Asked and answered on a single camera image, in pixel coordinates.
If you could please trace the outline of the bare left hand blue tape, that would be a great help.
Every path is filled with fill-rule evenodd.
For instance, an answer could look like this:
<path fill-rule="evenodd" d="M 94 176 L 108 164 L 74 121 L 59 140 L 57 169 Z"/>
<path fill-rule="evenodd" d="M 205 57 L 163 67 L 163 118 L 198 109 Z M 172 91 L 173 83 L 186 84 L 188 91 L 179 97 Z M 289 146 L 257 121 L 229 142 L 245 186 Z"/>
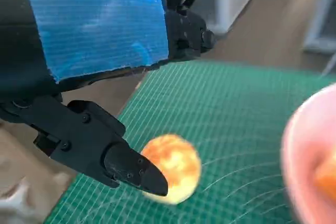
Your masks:
<path fill-rule="evenodd" d="M 119 120 L 61 95 L 212 49 L 194 1 L 1 0 L 1 118 L 34 128 L 34 144 L 77 172 L 165 196 L 166 178 L 124 140 Z"/>

